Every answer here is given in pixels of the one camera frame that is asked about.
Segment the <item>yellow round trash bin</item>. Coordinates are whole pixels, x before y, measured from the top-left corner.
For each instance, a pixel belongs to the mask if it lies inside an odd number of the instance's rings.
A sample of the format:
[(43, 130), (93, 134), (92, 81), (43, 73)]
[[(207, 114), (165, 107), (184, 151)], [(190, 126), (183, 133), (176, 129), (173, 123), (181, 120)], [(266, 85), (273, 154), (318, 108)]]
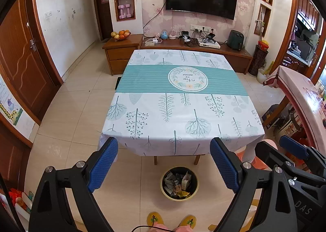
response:
[(197, 194), (199, 179), (191, 169), (175, 166), (162, 175), (159, 185), (166, 198), (174, 202), (184, 202)]

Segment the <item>pink covered side table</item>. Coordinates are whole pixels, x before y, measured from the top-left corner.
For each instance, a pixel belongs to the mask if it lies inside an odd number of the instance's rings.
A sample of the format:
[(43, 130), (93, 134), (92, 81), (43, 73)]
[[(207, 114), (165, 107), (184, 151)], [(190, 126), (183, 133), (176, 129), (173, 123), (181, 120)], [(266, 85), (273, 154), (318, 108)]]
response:
[(279, 66), (263, 85), (284, 92), (302, 121), (308, 143), (325, 155), (325, 106), (311, 80), (290, 68)]

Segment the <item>yellow slipper right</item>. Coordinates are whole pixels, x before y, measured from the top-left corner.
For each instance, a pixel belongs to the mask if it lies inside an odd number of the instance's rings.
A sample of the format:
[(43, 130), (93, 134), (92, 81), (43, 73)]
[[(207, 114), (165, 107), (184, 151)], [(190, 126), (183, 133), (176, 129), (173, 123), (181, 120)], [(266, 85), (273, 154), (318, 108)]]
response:
[(180, 222), (178, 228), (194, 229), (197, 223), (197, 218), (194, 215), (187, 215)]

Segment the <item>yellow slipper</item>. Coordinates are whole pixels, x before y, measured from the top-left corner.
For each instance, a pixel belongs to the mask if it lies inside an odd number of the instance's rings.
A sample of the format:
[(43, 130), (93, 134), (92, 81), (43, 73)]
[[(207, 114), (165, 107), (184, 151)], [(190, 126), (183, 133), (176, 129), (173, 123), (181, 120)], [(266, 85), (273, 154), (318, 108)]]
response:
[(158, 212), (150, 212), (147, 216), (146, 223), (148, 226), (164, 225), (164, 221)]
[(187, 215), (180, 222), (178, 228), (194, 229), (197, 223), (197, 218), (194, 215)]

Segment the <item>yellow slipper left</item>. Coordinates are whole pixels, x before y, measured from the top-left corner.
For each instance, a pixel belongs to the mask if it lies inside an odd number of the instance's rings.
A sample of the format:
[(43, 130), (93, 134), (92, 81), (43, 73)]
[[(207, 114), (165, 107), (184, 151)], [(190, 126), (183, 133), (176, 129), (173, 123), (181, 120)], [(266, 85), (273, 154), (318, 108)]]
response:
[(158, 212), (150, 212), (147, 216), (146, 223), (148, 226), (164, 225), (164, 221)]

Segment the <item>pink trouser leg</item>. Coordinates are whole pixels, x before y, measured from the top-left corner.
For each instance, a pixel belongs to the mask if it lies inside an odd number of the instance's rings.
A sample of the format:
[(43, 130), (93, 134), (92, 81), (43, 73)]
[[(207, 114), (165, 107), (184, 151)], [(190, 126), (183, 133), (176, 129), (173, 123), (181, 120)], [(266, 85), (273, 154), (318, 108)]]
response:
[(148, 230), (149, 232), (193, 232), (193, 229), (189, 225), (178, 226), (177, 228), (170, 229), (164, 224), (154, 223), (154, 225)]

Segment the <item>leaf pattern tablecloth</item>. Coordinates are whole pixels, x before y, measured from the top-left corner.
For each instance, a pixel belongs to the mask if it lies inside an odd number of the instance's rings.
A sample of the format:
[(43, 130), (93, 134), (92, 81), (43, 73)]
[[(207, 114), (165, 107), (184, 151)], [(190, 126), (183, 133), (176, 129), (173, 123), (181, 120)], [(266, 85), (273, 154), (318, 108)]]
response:
[(200, 156), (220, 138), (251, 162), (265, 135), (260, 117), (223, 55), (135, 50), (108, 109), (99, 143), (114, 137), (139, 156)]

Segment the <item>white set-top box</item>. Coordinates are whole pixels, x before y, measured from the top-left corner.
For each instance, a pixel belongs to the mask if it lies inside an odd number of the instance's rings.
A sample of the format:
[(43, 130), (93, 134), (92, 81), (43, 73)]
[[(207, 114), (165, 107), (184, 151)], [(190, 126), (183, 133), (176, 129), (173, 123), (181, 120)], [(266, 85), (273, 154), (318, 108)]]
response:
[(212, 49), (220, 49), (220, 44), (217, 41), (208, 40), (204, 42), (203, 39), (197, 39), (198, 45), (201, 47), (209, 47)]

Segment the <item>black air fryer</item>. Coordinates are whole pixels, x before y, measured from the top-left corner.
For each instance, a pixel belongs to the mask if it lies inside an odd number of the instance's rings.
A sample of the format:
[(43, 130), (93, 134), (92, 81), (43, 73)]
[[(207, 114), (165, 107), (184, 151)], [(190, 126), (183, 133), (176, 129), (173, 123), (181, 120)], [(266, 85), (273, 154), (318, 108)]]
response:
[(244, 35), (236, 30), (231, 30), (227, 39), (227, 46), (233, 50), (242, 50), (244, 44)]

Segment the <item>brown wooden door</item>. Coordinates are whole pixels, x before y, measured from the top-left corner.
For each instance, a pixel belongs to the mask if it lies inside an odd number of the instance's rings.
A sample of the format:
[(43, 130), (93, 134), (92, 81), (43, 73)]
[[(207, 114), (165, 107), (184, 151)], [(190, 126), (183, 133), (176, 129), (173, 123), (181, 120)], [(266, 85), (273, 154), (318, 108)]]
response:
[(16, 0), (1, 23), (1, 74), (18, 103), (40, 124), (63, 80), (45, 42), (36, 0)]

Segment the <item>fruit bowl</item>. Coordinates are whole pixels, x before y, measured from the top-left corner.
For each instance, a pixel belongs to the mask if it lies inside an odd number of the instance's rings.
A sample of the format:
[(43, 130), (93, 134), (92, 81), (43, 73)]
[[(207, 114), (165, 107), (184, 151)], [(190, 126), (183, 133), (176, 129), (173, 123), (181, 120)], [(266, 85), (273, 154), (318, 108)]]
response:
[(120, 30), (119, 32), (111, 32), (111, 37), (115, 41), (122, 41), (127, 39), (129, 36), (131, 36), (131, 32), (129, 30)]

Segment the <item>pink dumbbells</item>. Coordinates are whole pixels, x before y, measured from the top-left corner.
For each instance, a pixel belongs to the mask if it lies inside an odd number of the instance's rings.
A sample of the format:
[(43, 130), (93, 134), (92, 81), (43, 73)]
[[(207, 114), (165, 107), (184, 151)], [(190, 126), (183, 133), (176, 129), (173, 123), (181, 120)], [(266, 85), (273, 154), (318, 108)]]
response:
[(119, 16), (118, 16), (119, 20), (129, 19), (132, 17), (132, 15), (130, 13), (130, 4), (119, 5), (118, 10), (119, 10)]

